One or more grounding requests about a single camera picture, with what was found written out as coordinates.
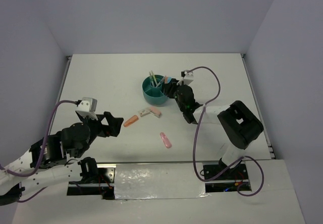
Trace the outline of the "yellow gel pen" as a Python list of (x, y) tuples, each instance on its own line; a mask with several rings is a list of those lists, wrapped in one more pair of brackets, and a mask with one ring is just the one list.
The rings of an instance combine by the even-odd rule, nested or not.
[(153, 71), (151, 71), (151, 75), (152, 75), (155, 87), (157, 87), (157, 79), (156, 79), (155, 74), (153, 73)]

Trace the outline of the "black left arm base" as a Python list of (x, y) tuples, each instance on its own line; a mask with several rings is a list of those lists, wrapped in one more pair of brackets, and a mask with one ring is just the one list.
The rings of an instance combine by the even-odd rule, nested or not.
[(94, 158), (86, 157), (77, 161), (70, 159), (66, 166), (77, 164), (80, 178), (68, 183), (68, 196), (100, 196), (103, 200), (115, 199), (116, 166), (96, 163)]

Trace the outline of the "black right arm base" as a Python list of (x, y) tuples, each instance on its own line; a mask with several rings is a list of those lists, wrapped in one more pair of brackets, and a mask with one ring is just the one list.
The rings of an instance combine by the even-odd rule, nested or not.
[[(204, 164), (199, 172), (203, 179), (210, 179), (217, 175), (225, 166), (221, 163)], [(240, 184), (240, 191), (251, 191), (249, 175), (246, 164), (239, 162), (234, 168), (228, 169), (221, 176), (213, 181), (205, 183), (206, 193), (215, 192), (236, 192)]]

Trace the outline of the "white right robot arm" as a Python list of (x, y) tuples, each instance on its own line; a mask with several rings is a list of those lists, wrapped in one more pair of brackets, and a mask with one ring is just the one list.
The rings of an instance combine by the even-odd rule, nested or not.
[(164, 84), (164, 92), (168, 98), (176, 101), (187, 123), (222, 126), (231, 144), (219, 160), (220, 175), (224, 179), (231, 179), (237, 173), (233, 162), (241, 158), (250, 143), (264, 131), (261, 121), (240, 100), (230, 105), (205, 107), (195, 100), (190, 86), (176, 79), (169, 79)]

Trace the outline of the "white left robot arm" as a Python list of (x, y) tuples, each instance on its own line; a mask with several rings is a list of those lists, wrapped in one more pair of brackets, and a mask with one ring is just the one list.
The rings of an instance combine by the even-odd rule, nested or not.
[(51, 185), (71, 182), (76, 186), (100, 178), (96, 160), (82, 158), (97, 137), (117, 137), (123, 118), (108, 111), (96, 119), (80, 117), (80, 122), (31, 145), (20, 158), (1, 168), (1, 205), (21, 202), (21, 197), (38, 194)]

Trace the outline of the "teal round divided organizer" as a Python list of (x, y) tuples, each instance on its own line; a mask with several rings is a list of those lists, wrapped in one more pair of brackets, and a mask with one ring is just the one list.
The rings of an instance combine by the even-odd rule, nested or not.
[(142, 91), (144, 99), (152, 105), (163, 105), (168, 101), (168, 97), (164, 94), (164, 83), (159, 83), (164, 77), (156, 75), (158, 87), (152, 83), (150, 77), (147, 77), (142, 82)]

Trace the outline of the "orange capsule correction tape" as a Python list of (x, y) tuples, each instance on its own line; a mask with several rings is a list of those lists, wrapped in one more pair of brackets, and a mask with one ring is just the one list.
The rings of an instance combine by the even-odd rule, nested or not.
[(128, 127), (131, 124), (135, 123), (137, 120), (139, 120), (137, 115), (132, 116), (131, 118), (129, 118), (128, 120), (126, 120), (123, 124), (124, 127)]

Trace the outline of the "white staple box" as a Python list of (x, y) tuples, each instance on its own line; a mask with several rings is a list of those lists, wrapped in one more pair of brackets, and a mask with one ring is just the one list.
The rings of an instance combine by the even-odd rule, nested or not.
[(138, 111), (140, 117), (144, 117), (150, 114), (150, 108), (144, 108)]

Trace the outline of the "pink capsule correction tape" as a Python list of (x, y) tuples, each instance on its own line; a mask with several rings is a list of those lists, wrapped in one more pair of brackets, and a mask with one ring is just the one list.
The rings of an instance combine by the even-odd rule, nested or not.
[(172, 144), (170, 142), (170, 140), (168, 139), (168, 137), (166, 136), (166, 134), (164, 132), (160, 133), (160, 137), (165, 145), (166, 148), (171, 148)]

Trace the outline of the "silver foil tape sheet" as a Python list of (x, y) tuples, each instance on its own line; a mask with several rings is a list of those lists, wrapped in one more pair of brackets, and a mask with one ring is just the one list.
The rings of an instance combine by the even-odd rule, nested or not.
[(206, 197), (191, 163), (119, 164), (114, 195), (117, 200), (191, 199)]

